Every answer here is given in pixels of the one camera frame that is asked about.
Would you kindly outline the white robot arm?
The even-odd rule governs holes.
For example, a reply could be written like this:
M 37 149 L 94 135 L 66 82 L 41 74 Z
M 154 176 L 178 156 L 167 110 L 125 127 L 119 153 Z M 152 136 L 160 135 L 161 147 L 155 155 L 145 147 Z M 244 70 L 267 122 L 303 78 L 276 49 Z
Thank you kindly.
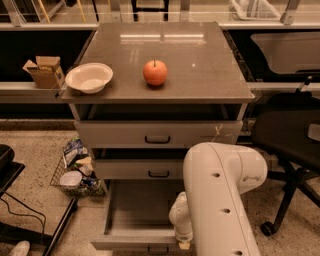
M 185 190 L 169 212 L 179 247 L 197 256 L 261 256 L 241 195 L 263 184 L 267 164 L 256 150 L 200 143 L 183 162 Z

